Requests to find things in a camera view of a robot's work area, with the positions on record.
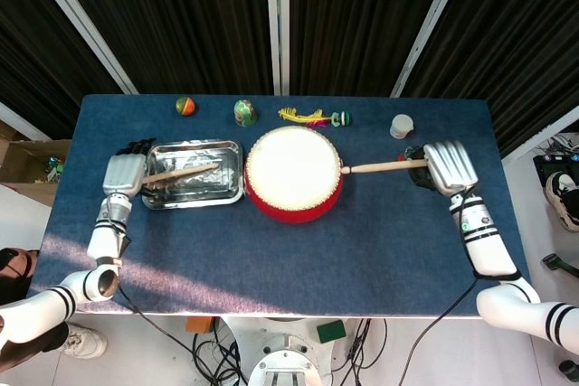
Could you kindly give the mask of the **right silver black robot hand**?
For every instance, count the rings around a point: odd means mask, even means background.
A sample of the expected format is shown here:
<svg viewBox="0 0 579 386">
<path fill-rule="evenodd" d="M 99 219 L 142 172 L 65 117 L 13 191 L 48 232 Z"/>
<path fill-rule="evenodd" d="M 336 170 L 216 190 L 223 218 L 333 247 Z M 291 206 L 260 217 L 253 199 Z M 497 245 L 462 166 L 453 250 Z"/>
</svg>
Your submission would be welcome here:
<svg viewBox="0 0 579 386">
<path fill-rule="evenodd" d="M 409 146 L 404 150 L 406 160 L 423 159 L 425 167 L 409 169 L 413 183 L 445 197 L 469 191 L 479 178 L 464 145 L 459 141 L 444 141 Z"/>
</svg>

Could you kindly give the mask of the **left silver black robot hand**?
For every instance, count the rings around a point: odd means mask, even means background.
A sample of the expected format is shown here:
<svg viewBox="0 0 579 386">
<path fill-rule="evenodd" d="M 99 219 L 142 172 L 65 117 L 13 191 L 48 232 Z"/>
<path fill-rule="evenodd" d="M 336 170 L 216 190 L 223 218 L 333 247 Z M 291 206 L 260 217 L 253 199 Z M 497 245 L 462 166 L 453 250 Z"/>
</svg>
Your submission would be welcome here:
<svg viewBox="0 0 579 386">
<path fill-rule="evenodd" d="M 140 192 L 147 170 L 147 154 L 154 142 L 154 138 L 129 142 L 109 159 L 102 184 L 107 196 L 117 193 L 132 199 Z"/>
</svg>

